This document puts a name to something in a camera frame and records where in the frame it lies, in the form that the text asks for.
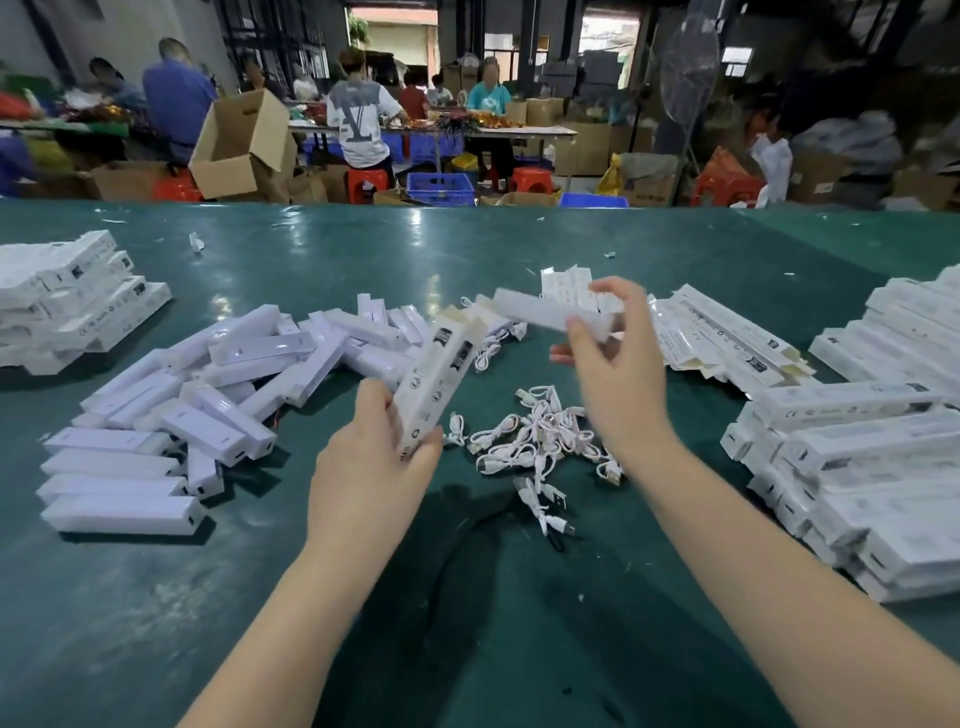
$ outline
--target forearm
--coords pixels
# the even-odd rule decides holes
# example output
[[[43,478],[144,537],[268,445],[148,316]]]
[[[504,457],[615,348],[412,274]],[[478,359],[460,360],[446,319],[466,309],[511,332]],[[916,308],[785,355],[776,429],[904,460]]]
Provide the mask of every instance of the forearm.
[[[679,442],[625,467],[800,725],[958,725],[960,668],[816,561]]]
[[[330,561],[301,556],[283,574],[180,728],[312,723],[330,664],[368,591]]]

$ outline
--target table surface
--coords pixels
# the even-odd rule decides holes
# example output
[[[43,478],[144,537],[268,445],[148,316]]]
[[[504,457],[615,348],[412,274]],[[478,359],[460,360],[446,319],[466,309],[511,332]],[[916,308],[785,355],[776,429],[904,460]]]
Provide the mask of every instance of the table surface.
[[[0,725],[17,727],[173,725],[297,553],[314,457],[352,412],[358,377],[338,371],[302,410],[283,416],[271,456],[228,473],[228,492],[210,512],[214,525],[198,539],[68,542],[38,517],[38,440],[149,349],[262,303],[301,317],[352,309],[366,291],[390,306],[432,311],[496,286],[536,292],[535,271],[573,264],[595,277],[640,280],[658,296],[691,283],[805,348],[824,327],[858,317],[870,291],[900,273],[907,251],[924,257],[928,247],[939,250],[932,238],[956,240],[960,228],[956,216],[834,214],[841,228],[897,221],[873,225],[864,239],[868,269],[857,262],[858,244],[831,242],[846,240],[842,234],[822,236],[821,250],[790,234],[807,222],[775,212],[0,207],[0,242],[109,228],[137,273],[169,282],[176,297],[114,352],[87,354],[59,376],[0,371]],[[190,252],[193,231],[206,243],[201,255]],[[616,256],[603,256],[610,251]],[[547,361],[555,338],[532,330],[508,343],[488,372],[467,377],[453,407],[468,431],[516,412],[517,387],[552,383],[565,404],[579,403],[573,374]],[[749,474],[718,440],[744,400],[695,374],[667,374],[681,437],[743,490]],[[574,460],[551,482],[568,494],[567,515],[583,537],[567,540],[565,553],[517,505],[509,475],[479,476],[463,450],[444,455],[341,649],[318,724],[790,725],[637,492],[602,483]],[[506,506],[507,516],[471,529]],[[960,659],[960,597],[892,611]]]

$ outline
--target teal shirt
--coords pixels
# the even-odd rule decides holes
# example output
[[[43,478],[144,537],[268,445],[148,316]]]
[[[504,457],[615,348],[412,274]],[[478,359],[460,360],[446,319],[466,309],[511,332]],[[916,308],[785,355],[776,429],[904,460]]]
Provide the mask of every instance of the teal shirt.
[[[493,91],[488,93],[487,87],[480,82],[470,90],[467,108],[492,111],[502,116],[507,112],[508,101],[510,101],[510,91],[503,84],[497,84],[493,87]]]

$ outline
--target dark hair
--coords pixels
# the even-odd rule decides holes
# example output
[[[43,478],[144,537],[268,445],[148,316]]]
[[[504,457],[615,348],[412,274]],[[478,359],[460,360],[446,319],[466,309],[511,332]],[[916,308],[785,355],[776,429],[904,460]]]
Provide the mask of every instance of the dark hair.
[[[367,64],[367,54],[359,48],[347,48],[340,52],[339,61],[346,73],[356,73]]]

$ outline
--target window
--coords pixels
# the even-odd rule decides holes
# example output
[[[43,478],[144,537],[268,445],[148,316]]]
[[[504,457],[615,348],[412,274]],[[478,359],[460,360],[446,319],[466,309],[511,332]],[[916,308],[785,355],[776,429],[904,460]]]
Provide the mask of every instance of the window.
[[[516,81],[520,75],[520,36],[509,33],[484,34],[485,59],[496,58],[500,66],[500,83]],[[537,39],[537,65],[546,63],[546,54],[550,50],[550,36]]]

